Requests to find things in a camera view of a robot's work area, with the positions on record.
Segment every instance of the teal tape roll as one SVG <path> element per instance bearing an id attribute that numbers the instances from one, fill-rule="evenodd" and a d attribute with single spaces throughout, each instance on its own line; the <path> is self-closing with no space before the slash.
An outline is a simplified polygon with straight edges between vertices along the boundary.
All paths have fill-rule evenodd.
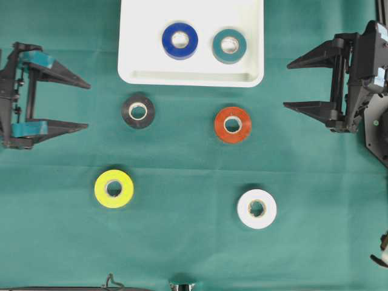
<path id="1" fill-rule="evenodd" d="M 21 138 L 23 136 L 46 135 L 48 133 L 47 121 L 31 121 L 12 124 L 12 136 Z"/>
<path id="2" fill-rule="evenodd" d="M 225 29 L 217 33 L 213 40 L 213 54 L 217 60 L 224 64 L 238 62 L 247 51 L 245 37 L 234 29 Z"/>
<path id="3" fill-rule="evenodd" d="M 38 50 L 32 50 L 29 52 L 21 53 L 19 55 L 19 67 L 22 67 L 23 63 L 25 62 L 32 62 L 34 64 L 50 69 L 53 67 L 55 58 Z"/>

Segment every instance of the orange tape roll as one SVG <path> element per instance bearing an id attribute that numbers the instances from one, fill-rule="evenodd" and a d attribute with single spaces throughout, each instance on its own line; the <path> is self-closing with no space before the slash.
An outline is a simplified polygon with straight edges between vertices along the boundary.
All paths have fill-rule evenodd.
<path id="1" fill-rule="evenodd" d="M 226 122 L 234 119 L 238 123 L 235 131 L 228 130 Z M 237 144 L 245 140 L 252 131 L 252 122 L 247 112 L 239 107 L 222 109 L 214 120 L 214 131 L 220 140 L 228 144 Z"/>

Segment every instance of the tape roll hole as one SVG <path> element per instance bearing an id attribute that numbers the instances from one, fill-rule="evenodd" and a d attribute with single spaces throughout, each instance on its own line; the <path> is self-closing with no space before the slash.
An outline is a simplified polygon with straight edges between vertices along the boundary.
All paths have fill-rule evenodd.
<path id="1" fill-rule="evenodd" d="M 122 184 L 118 180 L 111 180 L 106 184 L 105 192 L 110 197 L 118 197 L 122 192 Z"/>
<path id="2" fill-rule="evenodd" d="M 136 102 L 129 107 L 128 112 L 132 119 L 143 120 L 146 118 L 148 110 L 147 106 L 145 106 L 143 103 Z"/>
<path id="3" fill-rule="evenodd" d="M 236 134 L 243 127 L 243 122 L 237 116 L 229 116 L 225 119 L 224 128 L 227 132 Z"/>
<path id="4" fill-rule="evenodd" d="M 224 53 L 228 53 L 230 55 L 236 53 L 239 49 L 238 40 L 232 36 L 227 36 L 221 41 L 221 49 Z"/>
<path id="5" fill-rule="evenodd" d="M 266 212 L 266 206 L 261 200 L 253 200 L 248 205 L 248 212 L 254 217 L 259 218 Z"/>
<path id="6" fill-rule="evenodd" d="M 177 49 L 184 49 L 189 45 L 190 38 L 186 32 L 178 31 L 171 37 L 172 45 Z"/>

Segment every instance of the green tablecloth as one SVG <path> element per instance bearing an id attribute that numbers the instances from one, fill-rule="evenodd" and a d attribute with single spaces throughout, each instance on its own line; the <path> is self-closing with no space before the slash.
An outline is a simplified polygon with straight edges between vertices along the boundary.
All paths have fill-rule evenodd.
<path id="1" fill-rule="evenodd" d="M 87 130 L 32 151 L 0 150 L 0 286 L 98 286 L 113 272 L 158 291 L 186 277 L 198 291 L 386 290 L 388 271 L 369 259 L 387 230 L 386 168 L 364 148 L 362 130 L 333 134 L 282 105 L 329 98 L 330 70 L 286 65 L 335 33 L 363 32 L 374 1 L 267 0 L 265 77 L 252 89 L 126 84 L 116 69 L 119 6 L 0 0 L 3 65 L 13 42 L 39 44 L 92 84 L 39 84 L 36 102 L 37 118 Z M 134 130 L 120 109 L 140 90 L 156 117 Z M 213 132 L 230 104 L 253 122 L 250 138 L 233 146 Z M 111 168 L 135 183 L 132 202 L 116 211 L 93 196 Z M 236 214 L 255 187 L 278 204 L 264 230 Z"/>

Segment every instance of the yellow tape roll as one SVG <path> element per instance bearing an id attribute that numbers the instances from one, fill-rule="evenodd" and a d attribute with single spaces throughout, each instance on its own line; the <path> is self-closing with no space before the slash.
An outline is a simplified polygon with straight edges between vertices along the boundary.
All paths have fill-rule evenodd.
<path id="1" fill-rule="evenodd" d="M 112 182 L 119 182 L 121 192 L 117 196 L 108 193 L 108 185 Z M 126 205 L 133 196 L 133 183 L 131 178 L 119 170 L 109 170 L 102 173 L 96 180 L 95 196 L 101 205 L 107 208 L 120 208 Z"/>

